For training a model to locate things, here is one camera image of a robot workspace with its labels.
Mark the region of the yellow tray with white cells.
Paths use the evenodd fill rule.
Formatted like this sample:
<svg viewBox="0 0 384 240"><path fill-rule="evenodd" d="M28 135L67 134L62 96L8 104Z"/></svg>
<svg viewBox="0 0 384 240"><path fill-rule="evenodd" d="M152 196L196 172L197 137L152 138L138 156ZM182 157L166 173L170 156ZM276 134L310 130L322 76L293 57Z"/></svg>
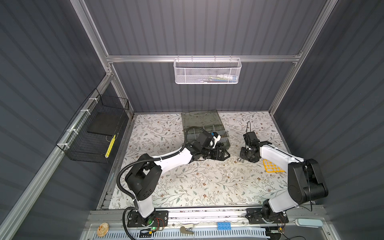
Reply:
<svg viewBox="0 0 384 240"><path fill-rule="evenodd" d="M276 164L264 159L263 165L267 173L284 173L285 171L278 167Z"/></svg>

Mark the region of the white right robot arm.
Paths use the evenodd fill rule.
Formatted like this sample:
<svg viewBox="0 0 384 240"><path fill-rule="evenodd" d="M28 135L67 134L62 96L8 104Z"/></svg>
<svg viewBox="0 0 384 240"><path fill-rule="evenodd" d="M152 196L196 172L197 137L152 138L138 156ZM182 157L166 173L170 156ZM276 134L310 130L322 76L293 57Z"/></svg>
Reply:
<svg viewBox="0 0 384 240"><path fill-rule="evenodd" d="M268 222L286 210L329 194L320 165L314 159L299 158L268 144L242 147L240 159L252 163L268 160L287 173L287 189L263 203L261 215Z"/></svg>

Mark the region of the black foam pad in basket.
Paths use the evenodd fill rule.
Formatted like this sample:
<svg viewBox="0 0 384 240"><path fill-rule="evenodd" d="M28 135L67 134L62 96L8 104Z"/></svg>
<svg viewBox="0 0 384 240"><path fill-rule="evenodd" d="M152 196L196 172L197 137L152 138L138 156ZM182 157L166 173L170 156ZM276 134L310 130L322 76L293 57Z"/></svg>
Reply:
<svg viewBox="0 0 384 240"><path fill-rule="evenodd" d="M123 117L121 115L97 113L96 117L91 121L90 126L87 128L87 132L90 134L112 137L116 134L122 120Z"/></svg>

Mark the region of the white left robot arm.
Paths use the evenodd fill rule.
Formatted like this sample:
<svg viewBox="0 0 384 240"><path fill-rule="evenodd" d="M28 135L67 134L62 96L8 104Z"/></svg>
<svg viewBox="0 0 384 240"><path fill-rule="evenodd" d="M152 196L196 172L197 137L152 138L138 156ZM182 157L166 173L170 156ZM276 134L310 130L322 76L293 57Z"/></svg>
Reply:
<svg viewBox="0 0 384 240"><path fill-rule="evenodd" d="M152 194L160 178L167 172L180 166L197 162L200 159L225 161L231 155L224 147L216 148L195 148L187 145L180 150L160 157L151 157L148 154L142 155L136 162L133 162L121 170L128 188L120 186L119 189L134 200L139 215L146 219L155 212Z"/></svg>

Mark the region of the transparent green compartment organizer box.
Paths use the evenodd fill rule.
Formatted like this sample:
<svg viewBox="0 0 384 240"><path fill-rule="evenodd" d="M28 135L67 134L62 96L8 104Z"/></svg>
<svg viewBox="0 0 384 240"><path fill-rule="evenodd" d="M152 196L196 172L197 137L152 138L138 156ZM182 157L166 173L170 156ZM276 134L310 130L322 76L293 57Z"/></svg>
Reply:
<svg viewBox="0 0 384 240"><path fill-rule="evenodd" d="M226 150L229 150L231 146L229 136L217 110L183 112L181 116L184 132L189 127L199 127L209 133L217 132L221 136L218 144L223 144Z"/></svg>

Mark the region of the blue lego brick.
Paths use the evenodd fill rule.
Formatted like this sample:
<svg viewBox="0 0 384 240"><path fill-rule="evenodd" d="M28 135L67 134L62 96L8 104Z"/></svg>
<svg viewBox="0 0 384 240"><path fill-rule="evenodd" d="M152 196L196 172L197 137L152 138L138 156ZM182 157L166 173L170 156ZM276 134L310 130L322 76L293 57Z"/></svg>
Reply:
<svg viewBox="0 0 384 240"><path fill-rule="evenodd" d="M230 222L218 222L218 231L230 231L232 229Z"/></svg>

